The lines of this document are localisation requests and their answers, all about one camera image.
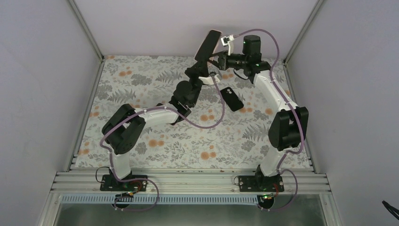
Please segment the pink-edged black smartphone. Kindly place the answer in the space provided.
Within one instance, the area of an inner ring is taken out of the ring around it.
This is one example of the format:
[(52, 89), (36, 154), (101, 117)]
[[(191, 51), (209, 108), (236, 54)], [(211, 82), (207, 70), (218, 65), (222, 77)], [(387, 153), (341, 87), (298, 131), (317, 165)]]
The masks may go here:
[(210, 30), (199, 47), (194, 59), (197, 62), (207, 61), (213, 54), (222, 33), (217, 30)]

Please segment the black phone case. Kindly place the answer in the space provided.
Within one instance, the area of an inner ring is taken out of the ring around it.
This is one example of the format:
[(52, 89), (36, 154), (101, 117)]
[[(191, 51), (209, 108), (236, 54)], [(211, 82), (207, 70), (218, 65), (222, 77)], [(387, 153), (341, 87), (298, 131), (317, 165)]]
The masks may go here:
[(231, 87), (226, 87), (220, 90), (220, 92), (223, 100), (232, 112), (236, 112), (244, 107), (244, 104)]

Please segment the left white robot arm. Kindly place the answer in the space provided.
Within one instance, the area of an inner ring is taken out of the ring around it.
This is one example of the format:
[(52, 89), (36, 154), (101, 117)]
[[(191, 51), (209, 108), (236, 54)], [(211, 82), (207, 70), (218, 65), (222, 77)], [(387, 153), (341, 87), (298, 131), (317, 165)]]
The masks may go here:
[(135, 109), (129, 104), (124, 104), (103, 126), (102, 134), (106, 137), (104, 141), (112, 147), (112, 184), (118, 190), (124, 191), (130, 187), (131, 168), (128, 153), (137, 143), (142, 131), (160, 124), (174, 125), (183, 121), (196, 105), (204, 84), (200, 78), (209, 76), (207, 64), (196, 62), (184, 73), (189, 80), (177, 84), (168, 103), (159, 103), (148, 109)]

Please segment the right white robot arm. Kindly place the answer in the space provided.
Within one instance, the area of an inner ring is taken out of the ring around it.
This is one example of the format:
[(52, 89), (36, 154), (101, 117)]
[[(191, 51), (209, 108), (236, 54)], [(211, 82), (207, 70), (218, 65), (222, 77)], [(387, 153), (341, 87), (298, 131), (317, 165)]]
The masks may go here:
[(212, 63), (220, 70), (243, 70), (247, 79), (264, 95), (275, 115), (268, 130), (272, 147), (265, 160), (258, 165), (254, 176), (239, 178), (241, 191), (253, 188), (266, 192), (281, 183), (280, 167), (286, 156), (303, 151), (309, 112), (306, 107), (299, 107), (284, 92), (273, 74), (273, 66), (262, 60), (259, 36), (244, 37), (242, 54), (233, 53), (234, 39), (234, 35), (221, 38), (222, 45), (227, 46), (228, 50), (216, 53), (218, 60)]

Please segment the black object at corner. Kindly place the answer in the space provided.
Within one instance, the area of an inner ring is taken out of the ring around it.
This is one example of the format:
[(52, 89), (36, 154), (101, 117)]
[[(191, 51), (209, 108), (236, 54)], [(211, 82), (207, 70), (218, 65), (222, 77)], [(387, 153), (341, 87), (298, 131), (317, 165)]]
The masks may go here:
[(385, 200), (382, 201), (382, 204), (390, 214), (392, 214), (397, 220), (399, 220), (399, 210), (397, 208), (393, 207)]

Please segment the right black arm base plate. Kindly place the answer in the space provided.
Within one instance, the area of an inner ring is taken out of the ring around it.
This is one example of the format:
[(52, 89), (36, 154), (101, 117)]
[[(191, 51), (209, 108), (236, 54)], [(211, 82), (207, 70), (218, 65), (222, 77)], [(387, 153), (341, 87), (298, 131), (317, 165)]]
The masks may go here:
[(283, 192), (285, 191), (282, 176), (238, 176), (240, 192)]

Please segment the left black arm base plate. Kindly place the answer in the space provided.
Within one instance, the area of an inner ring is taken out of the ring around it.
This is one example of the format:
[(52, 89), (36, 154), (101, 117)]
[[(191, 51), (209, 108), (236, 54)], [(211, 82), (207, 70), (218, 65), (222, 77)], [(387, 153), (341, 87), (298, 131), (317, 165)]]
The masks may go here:
[(124, 180), (129, 180), (129, 182), (119, 182), (116, 180), (116, 178), (113, 175), (103, 175), (101, 185), (100, 185), (100, 191), (116, 191), (116, 192), (136, 192), (138, 189), (140, 189), (140, 192), (145, 192), (146, 191), (146, 186), (147, 182), (144, 182), (144, 180), (140, 179), (137, 180), (137, 178), (145, 178), (147, 179), (147, 175), (131, 175)]

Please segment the aluminium rail frame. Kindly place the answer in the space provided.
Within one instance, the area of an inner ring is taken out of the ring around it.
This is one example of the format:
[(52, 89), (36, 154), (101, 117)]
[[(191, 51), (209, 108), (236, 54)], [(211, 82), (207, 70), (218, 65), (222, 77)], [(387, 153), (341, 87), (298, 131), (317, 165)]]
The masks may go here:
[[(52, 193), (99, 193), (98, 180), (107, 174), (104, 169), (72, 169), (56, 173), (51, 186)], [(147, 175), (161, 194), (239, 194), (238, 176), (253, 175), (252, 169), (134, 169), (133, 173)], [(299, 194), (329, 194), (331, 188), (325, 174), (311, 170), (294, 170), (282, 175), (285, 191)]]

